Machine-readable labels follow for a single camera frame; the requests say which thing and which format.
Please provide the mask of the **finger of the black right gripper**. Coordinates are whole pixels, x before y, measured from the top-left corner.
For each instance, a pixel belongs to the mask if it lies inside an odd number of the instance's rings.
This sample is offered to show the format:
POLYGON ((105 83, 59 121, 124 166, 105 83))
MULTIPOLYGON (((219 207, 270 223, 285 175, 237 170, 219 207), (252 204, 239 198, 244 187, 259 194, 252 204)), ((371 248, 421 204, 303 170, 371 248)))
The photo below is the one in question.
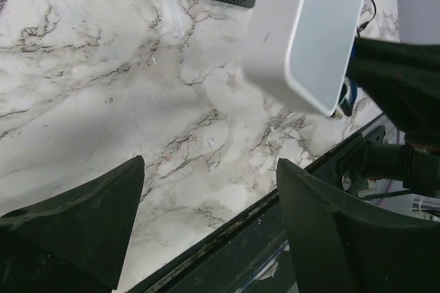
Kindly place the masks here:
POLYGON ((439 141, 439 46, 355 38, 346 76, 411 142, 439 141))

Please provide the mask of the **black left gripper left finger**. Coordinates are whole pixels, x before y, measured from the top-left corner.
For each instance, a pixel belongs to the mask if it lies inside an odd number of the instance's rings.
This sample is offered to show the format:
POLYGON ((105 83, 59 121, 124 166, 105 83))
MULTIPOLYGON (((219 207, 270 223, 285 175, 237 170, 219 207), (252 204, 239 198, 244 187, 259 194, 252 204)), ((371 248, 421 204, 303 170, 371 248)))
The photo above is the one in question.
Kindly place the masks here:
POLYGON ((1 216, 1 291, 115 290, 143 184, 139 155, 90 182, 1 216))

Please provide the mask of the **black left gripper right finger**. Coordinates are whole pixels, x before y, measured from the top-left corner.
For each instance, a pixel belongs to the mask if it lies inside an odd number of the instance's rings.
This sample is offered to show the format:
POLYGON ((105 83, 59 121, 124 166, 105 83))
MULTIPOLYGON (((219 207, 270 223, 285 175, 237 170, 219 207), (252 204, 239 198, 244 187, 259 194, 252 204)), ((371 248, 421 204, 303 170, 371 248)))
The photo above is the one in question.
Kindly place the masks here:
POLYGON ((438 292, 439 224, 367 204, 286 159, 278 195, 300 292, 438 292))

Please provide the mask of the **white grey small switch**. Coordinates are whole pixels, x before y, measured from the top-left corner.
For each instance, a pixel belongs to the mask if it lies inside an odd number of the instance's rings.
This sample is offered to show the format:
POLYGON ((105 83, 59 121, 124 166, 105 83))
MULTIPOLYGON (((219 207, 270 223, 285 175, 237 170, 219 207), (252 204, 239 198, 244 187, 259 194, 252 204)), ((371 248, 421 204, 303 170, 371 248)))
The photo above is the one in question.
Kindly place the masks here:
POLYGON ((364 0, 256 0, 243 42, 245 78, 292 111, 331 116, 364 0))

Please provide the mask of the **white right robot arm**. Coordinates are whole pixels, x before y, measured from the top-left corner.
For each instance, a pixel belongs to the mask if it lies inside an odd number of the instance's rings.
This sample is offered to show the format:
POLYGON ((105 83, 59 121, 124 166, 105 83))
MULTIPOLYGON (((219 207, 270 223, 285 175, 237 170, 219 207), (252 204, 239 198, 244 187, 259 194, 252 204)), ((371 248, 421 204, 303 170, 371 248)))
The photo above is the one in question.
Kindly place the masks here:
POLYGON ((276 181, 300 292, 438 292, 439 224, 372 205, 344 178, 401 182, 439 196, 439 46, 356 38, 347 75, 405 133, 356 136, 318 174, 286 159, 276 181))

